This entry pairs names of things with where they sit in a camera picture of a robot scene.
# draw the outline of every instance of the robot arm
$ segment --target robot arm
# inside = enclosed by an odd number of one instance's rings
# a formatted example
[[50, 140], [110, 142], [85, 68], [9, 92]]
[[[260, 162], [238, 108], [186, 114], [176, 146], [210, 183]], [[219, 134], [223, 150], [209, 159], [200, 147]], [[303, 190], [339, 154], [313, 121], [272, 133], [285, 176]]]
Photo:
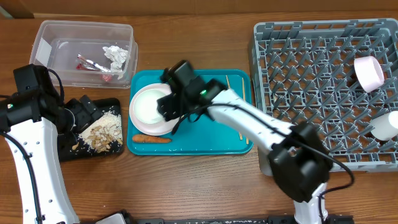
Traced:
[[[274, 128], [278, 128], [279, 131], [284, 134], [290, 134], [292, 130], [290, 127], [292, 124], [275, 119], [257, 108], [243, 101], [233, 90], [224, 90], [219, 93], [212, 101], [216, 103], [230, 103], [232, 105], [238, 105], [250, 111], [252, 114], [261, 118]], [[236, 110], [232, 107], [227, 106], [211, 106], [208, 108], [208, 112], [211, 118], [219, 123], [223, 123], [235, 130], [240, 131], [247, 138], [252, 140], [258, 145], [258, 156], [260, 170], [265, 175], [272, 175], [272, 169], [269, 164], [268, 155], [272, 150], [273, 144], [280, 144], [285, 138], [274, 133], [269, 128], [266, 128], [263, 124], [258, 122], [252, 116], [247, 113]], [[295, 219], [298, 224], [321, 224], [319, 209], [318, 209], [318, 195], [326, 190], [326, 183], [321, 183], [316, 190], [311, 194], [309, 201], [297, 202], [294, 201], [295, 207]], [[325, 199], [322, 199], [322, 213], [326, 219], [328, 212], [325, 210]]]
[[27, 65], [14, 70], [14, 77], [18, 92], [0, 102], [0, 131], [14, 156], [23, 222], [79, 223], [65, 190], [57, 151], [58, 134], [71, 128], [66, 122], [69, 112], [62, 108], [63, 99], [45, 67]]
[[[31, 156], [39, 194], [42, 223], [79, 223], [70, 204], [58, 160], [57, 128], [46, 118], [33, 122], [31, 119], [11, 126], [8, 133], [23, 145]], [[30, 174], [17, 146], [7, 140], [14, 156], [19, 189], [22, 197], [24, 223], [36, 223], [36, 210]]]
[[[171, 95], [158, 100], [158, 112], [166, 121], [178, 118], [179, 111], [184, 114], [195, 111], [240, 131], [258, 145], [261, 171], [272, 175], [276, 184], [294, 200], [296, 222], [322, 223], [318, 195], [326, 189], [333, 163], [309, 150], [297, 149], [299, 146], [292, 141], [298, 140], [328, 154], [313, 127], [307, 123], [293, 126], [275, 119], [246, 103], [224, 84], [216, 80], [205, 83], [194, 74], [188, 61], [165, 70], [160, 79], [172, 90]], [[323, 199], [321, 212], [326, 218]]]

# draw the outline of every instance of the gray dish rack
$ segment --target gray dish rack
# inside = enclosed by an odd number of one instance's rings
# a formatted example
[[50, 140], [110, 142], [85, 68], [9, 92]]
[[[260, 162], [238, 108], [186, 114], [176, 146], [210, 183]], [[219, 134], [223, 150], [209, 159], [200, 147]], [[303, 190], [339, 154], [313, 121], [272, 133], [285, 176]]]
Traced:
[[[369, 125], [398, 110], [397, 36], [395, 19], [258, 23], [249, 46], [256, 105], [284, 121], [312, 123], [352, 170], [398, 171], [398, 137], [378, 141]], [[366, 93], [353, 62], [369, 55], [386, 80]]]

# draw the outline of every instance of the white plate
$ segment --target white plate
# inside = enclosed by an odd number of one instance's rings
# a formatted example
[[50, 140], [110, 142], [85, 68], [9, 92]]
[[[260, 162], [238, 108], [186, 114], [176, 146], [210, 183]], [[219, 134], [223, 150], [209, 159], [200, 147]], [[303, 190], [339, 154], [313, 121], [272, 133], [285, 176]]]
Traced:
[[171, 132], [178, 122], [178, 118], [166, 122], [164, 119], [158, 123], [155, 124], [146, 124], [140, 121], [136, 115], [134, 114], [134, 102], [137, 99], [138, 95], [140, 95], [142, 92], [146, 90], [159, 90], [166, 95], [169, 95], [172, 93], [170, 86], [168, 84], [161, 84], [161, 83], [155, 83], [151, 85], [147, 85], [144, 88], [140, 89], [131, 99], [130, 102], [130, 107], [129, 107], [129, 115], [130, 115], [130, 120], [132, 124], [142, 133], [148, 134], [151, 136], [160, 136], [163, 134], [167, 134]]

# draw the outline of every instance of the crumpled aluminum foil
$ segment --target crumpled aluminum foil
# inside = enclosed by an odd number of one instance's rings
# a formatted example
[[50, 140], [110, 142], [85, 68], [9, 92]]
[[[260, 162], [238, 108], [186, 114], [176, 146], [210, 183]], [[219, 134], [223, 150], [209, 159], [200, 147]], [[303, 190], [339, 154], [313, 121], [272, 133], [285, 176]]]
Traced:
[[103, 47], [105, 57], [112, 61], [111, 72], [122, 72], [122, 65], [127, 59], [128, 51], [118, 46]]

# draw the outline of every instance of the wall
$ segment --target wall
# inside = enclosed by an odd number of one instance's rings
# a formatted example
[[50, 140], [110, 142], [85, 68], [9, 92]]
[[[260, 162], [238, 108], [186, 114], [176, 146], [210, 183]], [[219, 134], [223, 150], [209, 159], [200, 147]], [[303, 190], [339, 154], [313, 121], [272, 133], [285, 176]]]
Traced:
[[2, 2], [28, 11], [16, 17], [29, 13], [43, 17], [398, 10], [396, 0], [0, 0], [0, 5]]

